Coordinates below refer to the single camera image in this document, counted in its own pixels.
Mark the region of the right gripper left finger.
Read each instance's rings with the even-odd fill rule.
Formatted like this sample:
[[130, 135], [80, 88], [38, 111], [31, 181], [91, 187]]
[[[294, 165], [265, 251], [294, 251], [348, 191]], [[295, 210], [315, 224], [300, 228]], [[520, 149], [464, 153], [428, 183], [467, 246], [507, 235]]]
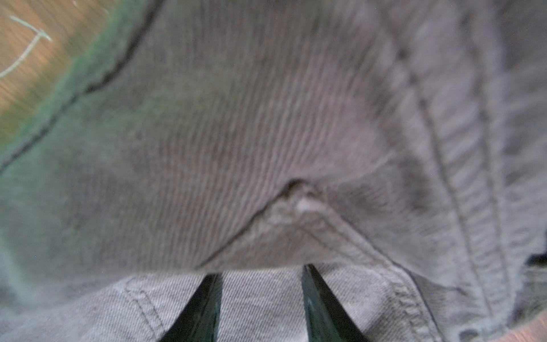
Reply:
[[219, 332], [223, 276], [208, 274], [161, 342], [215, 342]]

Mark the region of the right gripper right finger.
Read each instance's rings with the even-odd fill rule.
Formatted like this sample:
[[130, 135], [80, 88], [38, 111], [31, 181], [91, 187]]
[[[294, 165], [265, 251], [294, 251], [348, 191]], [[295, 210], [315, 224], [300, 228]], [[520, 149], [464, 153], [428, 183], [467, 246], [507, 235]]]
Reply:
[[303, 266], [301, 286], [309, 341], [368, 341], [312, 264]]

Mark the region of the brown trousers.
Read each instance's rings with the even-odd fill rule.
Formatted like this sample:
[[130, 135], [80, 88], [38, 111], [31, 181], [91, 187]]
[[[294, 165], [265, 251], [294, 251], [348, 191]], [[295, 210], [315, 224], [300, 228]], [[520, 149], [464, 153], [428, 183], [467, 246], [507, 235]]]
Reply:
[[1, 340], [368, 341], [546, 310], [545, 1], [121, 1], [1, 153]]

